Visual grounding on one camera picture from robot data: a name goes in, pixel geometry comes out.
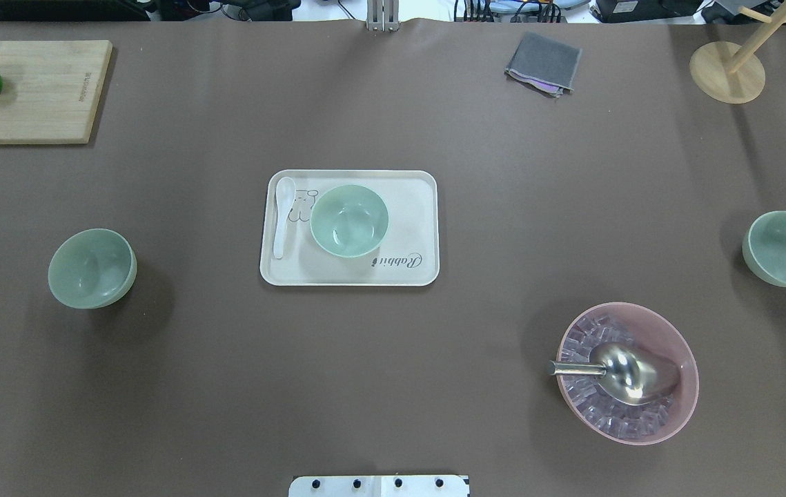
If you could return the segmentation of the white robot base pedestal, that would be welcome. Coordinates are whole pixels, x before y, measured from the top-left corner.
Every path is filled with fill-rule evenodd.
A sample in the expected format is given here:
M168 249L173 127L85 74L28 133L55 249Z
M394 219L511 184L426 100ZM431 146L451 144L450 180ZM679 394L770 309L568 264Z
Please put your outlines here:
M288 496L469 496L469 477L455 474L304 476Z

